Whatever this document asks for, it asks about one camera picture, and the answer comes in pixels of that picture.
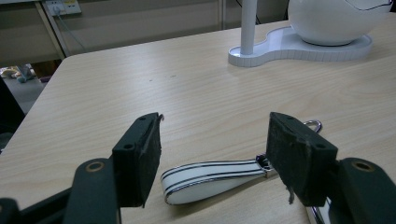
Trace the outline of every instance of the floor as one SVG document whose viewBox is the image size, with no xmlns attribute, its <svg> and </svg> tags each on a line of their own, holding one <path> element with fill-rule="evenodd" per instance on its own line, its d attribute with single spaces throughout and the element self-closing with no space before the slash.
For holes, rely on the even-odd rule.
<svg viewBox="0 0 396 224">
<path fill-rule="evenodd" d="M 3 78 L 3 80 L 25 114 L 29 112 L 35 100 L 37 100 L 38 96 L 46 87 L 46 83 L 41 83 L 37 77 L 25 83 L 20 83 L 15 78 Z M 12 133 L 0 134 L 0 154 L 11 137 Z"/>
</svg>

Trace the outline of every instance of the table surface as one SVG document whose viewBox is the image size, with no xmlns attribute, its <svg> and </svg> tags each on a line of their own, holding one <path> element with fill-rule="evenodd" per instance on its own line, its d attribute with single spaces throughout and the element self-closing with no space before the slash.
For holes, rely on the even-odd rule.
<svg viewBox="0 0 396 224">
<path fill-rule="evenodd" d="M 228 64 L 240 29 L 67 58 L 0 156 L 0 197 L 21 208 L 71 186 L 84 161 L 107 158 L 138 117 L 160 112 L 163 154 L 146 208 L 123 223 L 306 223 L 280 178 L 258 179 L 198 203 L 164 202 L 160 175 L 198 161 L 265 151 L 269 113 L 319 119 L 338 159 L 381 166 L 396 182 L 396 14 L 376 27 L 367 58 Z M 256 41 L 287 21 L 259 25 Z"/>
</svg>

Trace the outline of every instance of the chair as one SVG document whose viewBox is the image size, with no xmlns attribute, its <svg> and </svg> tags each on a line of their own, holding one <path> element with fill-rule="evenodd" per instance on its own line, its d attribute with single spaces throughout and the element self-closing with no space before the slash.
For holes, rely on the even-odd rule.
<svg viewBox="0 0 396 224">
<path fill-rule="evenodd" d="M 25 115 L 4 80 L 0 79 L 0 133 L 15 133 Z"/>
</svg>

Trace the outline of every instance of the wall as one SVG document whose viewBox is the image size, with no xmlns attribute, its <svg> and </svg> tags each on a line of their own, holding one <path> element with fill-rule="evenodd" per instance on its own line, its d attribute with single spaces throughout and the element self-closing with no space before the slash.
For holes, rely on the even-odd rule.
<svg viewBox="0 0 396 224">
<path fill-rule="evenodd" d="M 226 29 L 240 26 L 241 7 L 226 1 Z M 218 0 L 78 0 L 81 14 L 62 16 L 86 51 L 112 49 L 219 29 Z M 283 19 L 287 0 L 259 0 L 261 22 Z M 53 18 L 70 55 L 85 50 Z M 0 67 L 59 59 L 34 3 L 0 5 Z"/>
<path fill-rule="evenodd" d="M 59 59 L 35 4 L 0 5 L 0 67 Z"/>
<path fill-rule="evenodd" d="M 111 49 L 219 29 L 217 0 L 79 0 L 82 13 L 62 16 L 87 51 Z M 240 26 L 241 7 L 226 1 L 226 28 Z M 286 0 L 260 0 L 261 22 L 281 21 Z M 55 18 L 71 54 L 84 52 Z"/>
</svg>

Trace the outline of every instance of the screw hole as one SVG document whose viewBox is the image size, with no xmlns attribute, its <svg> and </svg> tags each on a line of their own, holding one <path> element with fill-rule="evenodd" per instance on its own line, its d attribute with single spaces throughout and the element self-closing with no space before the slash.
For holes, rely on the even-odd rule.
<svg viewBox="0 0 396 224">
<path fill-rule="evenodd" d="M 375 170 L 375 168 L 371 164 L 368 164 L 368 163 L 366 163 L 364 161 L 353 161 L 352 165 L 356 169 L 361 170 L 361 171 L 365 171 L 365 172 L 372 172 L 372 171 Z"/>
<path fill-rule="evenodd" d="M 132 145 L 132 144 L 127 144 L 127 145 L 124 146 L 125 149 L 130 149 L 130 148 L 133 148 L 133 147 L 134 147 L 134 145 Z"/>
<path fill-rule="evenodd" d="M 94 161 L 85 167 L 87 172 L 96 172 L 102 170 L 105 167 L 105 164 L 102 161 Z"/>
<path fill-rule="evenodd" d="M 317 147 L 325 148 L 325 146 L 323 144 L 317 144 Z"/>
</svg>

